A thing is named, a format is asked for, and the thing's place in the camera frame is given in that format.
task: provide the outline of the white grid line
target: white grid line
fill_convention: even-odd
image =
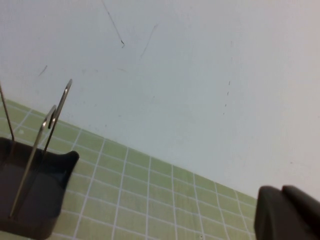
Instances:
[[[174,219],[174,233],[175,239],[178,239],[178,229],[177,229],[177,217],[176,217],[176,204],[175,204],[175,187],[174,187],[174,166],[171,165],[171,183],[172,183],[172,201],[173,201],[173,219]]]
[[[25,120],[27,119],[27,117],[31,114],[31,109],[26,113],[26,115],[24,116],[24,118],[22,119],[22,121],[18,124],[18,126],[16,126],[14,129],[13,129],[13,132],[15,132],[19,127],[22,126],[22,124],[25,122]]]
[[[73,150],[73,149],[75,148],[76,143],[78,142],[78,139],[79,139],[81,133],[82,133],[82,128],[80,128],[80,130],[79,130],[79,132],[78,132],[78,135],[76,136],[76,138],[75,138],[75,140],[74,140],[74,143],[73,143],[73,145],[72,145],[71,150]]]
[[[224,231],[225,231],[226,237],[227,237],[228,240],[230,240],[230,237],[229,237],[228,232],[227,232],[226,224],[225,224],[225,218],[224,218],[224,215],[222,214],[222,209],[220,208],[218,194],[216,195],[216,200],[217,200],[218,207],[219,207],[219,210],[220,210],[220,214],[221,214],[221,217],[222,217],[222,222],[223,222],[223,226],[224,226]]]
[[[90,181],[88,190],[86,191],[86,195],[85,195],[85,198],[84,198],[84,201],[83,201],[83,205],[82,205],[82,209],[81,209],[81,212],[80,212],[80,216],[79,216],[79,219],[78,219],[78,222],[77,222],[77,224],[76,224],[76,227],[75,227],[75,230],[74,230],[74,234],[73,234],[73,237],[72,237],[73,239],[76,238],[76,235],[77,235],[77,232],[78,232],[78,229],[79,229],[81,217],[82,217],[82,215],[83,215],[83,213],[84,213],[84,210],[85,210],[85,206],[86,206],[86,203],[87,203],[87,199],[88,199],[88,195],[89,195],[89,192],[90,192],[90,188],[91,188],[92,183],[93,183],[93,181],[94,181],[94,176],[95,176],[95,174],[96,174],[98,162],[99,162],[99,159],[100,159],[102,150],[103,150],[103,148],[104,148],[105,141],[106,141],[106,139],[103,140],[103,143],[102,143],[102,146],[101,146],[101,149],[100,149],[100,153],[99,153],[98,159],[97,159],[97,161],[96,161],[96,165],[95,165],[94,170],[93,170],[93,174],[92,174],[92,177],[91,177],[91,181]]]
[[[193,173],[192,175],[193,175],[193,188],[194,188],[194,193],[195,193],[195,202],[196,202],[196,207],[197,207],[198,213],[199,213],[200,226],[201,226],[201,231],[202,231],[202,238],[204,238],[205,232],[204,232],[204,226],[203,226],[203,223],[202,223],[200,207],[199,207],[199,203],[198,203],[198,195],[197,195],[197,191],[196,191],[195,174]]]
[[[118,210],[119,210],[119,206],[120,206],[121,190],[122,190],[122,184],[123,184],[123,182],[124,182],[124,176],[125,176],[125,170],[126,170],[126,163],[127,163],[128,153],[129,153],[129,148],[127,147],[127,148],[126,148],[126,153],[125,153],[125,158],[124,158],[124,163],[123,163],[123,170],[122,170],[120,188],[119,188],[119,193],[118,193],[118,202],[117,202],[117,204],[116,204],[116,209],[115,209],[115,217],[114,217],[114,223],[113,223],[111,240],[113,240],[114,237],[115,237],[115,229],[116,229],[116,226],[117,226],[117,219],[118,219]]]
[[[242,214],[242,210],[241,210],[241,207],[240,207],[240,202],[239,202],[239,199],[238,199],[237,191],[234,191],[234,192],[235,192],[236,200],[237,200],[237,203],[238,203],[238,207],[239,207],[239,210],[240,210],[240,213],[241,213],[241,217],[242,217],[245,229],[246,229],[246,231],[247,231],[247,233],[249,235],[250,240],[252,240],[250,232],[248,230],[247,222],[245,221],[244,215]]]
[[[148,240],[148,225],[149,225],[149,184],[150,184],[150,168],[151,168],[151,156],[149,157],[149,169],[148,169],[148,183],[146,192],[146,220],[145,220],[145,240]]]

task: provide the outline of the white background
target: white background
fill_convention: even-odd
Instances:
[[[62,120],[252,196],[320,199],[318,0],[104,3],[119,35],[101,0],[0,0],[6,97],[47,112],[72,78]]]

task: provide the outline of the grid line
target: grid line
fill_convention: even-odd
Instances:
[[[171,165],[171,184],[172,184],[172,203],[173,203],[173,219],[174,219],[174,234],[175,239],[178,239],[176,203],[175,203],[175,185],[174,185],[174,166]]]
[[[148,168],[148,184],[146,192],[146,220],[145,220],[145,240],[148,240],[148,225],[149,225],[149,188],[150,188],[150,168],[151,168],[151,156],[149,157],[149,168]]]
[[[240,203],[239,203],[239,198],[238,198],[237,191],[234,191],[234,192],[235,192],[236,201],[237,201],[237,204],[238,204],[238,207],[239,207],[240,213],[241,213],[241,217],[242,217],[242,220],[243,220],[243,223],[244,223],[245,229],[246,229],[246,231],[247,231],[247,233],[248,233],[248,235],[249,235],[250,240],[252,240],[252,238],[251,238],[251,234],[250,234],[249,229],[248,229],[248,226],[247,226],[247,222],[245,221],[244,215],[243,215],[242,210],[241,210],[241,207],[240,207]]]
[[[82,205],[82,209],[81,209],[81,212],[80,212],[80,216],[79,216],[78,222],[77,222],[75,230],[74,230],[73,238],[76,238],[77,233],[78,233],[80,221],[81,221],[81,218],[82,218],[84,210],[85,210],[85,206],[86,206],[86,203],[87,203],[87,199],[88,199],[88,195],[89,195],[89,192],[90,192],[90,188],[91,188],[92,183],[94,181],[94,177],[95,177],[95,174],[96,174],[98,162],[100,160],[100,156],[101,156],[102,150],[104,149],[105,141],[106,141],[106,139],[103,140],[103,143],[102,143],[102,146],[101,146],[101,149],[100,149],[100,155],[98,156],[98,160],[96,161],[96,165],[95,165],[93,173],[92,173],[90,184],[89,184],[88,190],[86,192],[86,195],[85,195],[85,198],[84,198],[84,201],[83,201],[83,205]]]
[[[194,193],[195,193],[195,202],[196,202],[196,207],[197,207],[198,213],[199,213],[200,226],[201,226],[202,238],[203,238],[205,236],[205,232],[204,232],[204,226],[203,226],[203,223],[202,223],[200,207],[199,207],[199,203],[198,203],[198,194],[197,194],[197,190],[196,190],[195,174],[193,173],[192,176],[193,176],[193,189],[194,189]]]
[[[215,187],[215,191],[218,192],[216,183],[214,183],[214,187]],[[219,210],[220,210],[220,214],[221,214],[221,217],[222,217],[222,223],[223,223],[223,226],[224,226],[224,231],[225,231],[226,237],[227,237],[228,240],[230,240],[230,237],[228,235],[227,228],[226,228],[225,218],[224,218],[224,215],[222,213],[222,209],[220,207],[218,194],[216,195],[216,200],[217,200],[218,207],[219,207]]]
[[[113,223],[113,229],[112,229],[112,235],[111,235],[111,239],[112,240],[115,237],[115,229],[116,229],[116,226],[117,226],[117,219],[118,219],[118,209],[119,209],[119,206],[120,206],[121,190],[122,190],[122,184],[124,182],[124,176],[125,176],[128,153],[129,153],[129,148],[127,147],[126,148],[126,153],[125,153],[125,158],[124,158],[123,169],[122,169],[122,176],[121,176],[121,182],[120,182],[120,188],[119,188],[119,194],[118,194],[118,202],[116,204],[116,209],[115,209],[115,217],[114,217],[114,223]]]

